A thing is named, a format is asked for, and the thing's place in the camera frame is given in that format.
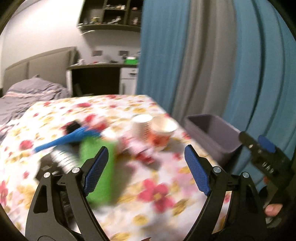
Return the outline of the right hand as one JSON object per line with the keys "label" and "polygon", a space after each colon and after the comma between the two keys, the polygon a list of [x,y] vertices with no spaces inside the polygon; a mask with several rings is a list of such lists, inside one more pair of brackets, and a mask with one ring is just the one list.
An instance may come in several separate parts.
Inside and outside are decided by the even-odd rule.
{"label": "right hand", "polygon": [[265,208],[264,212],[268,217],[275,217],[281,211],[282,207],[282,204],[269,204]]}

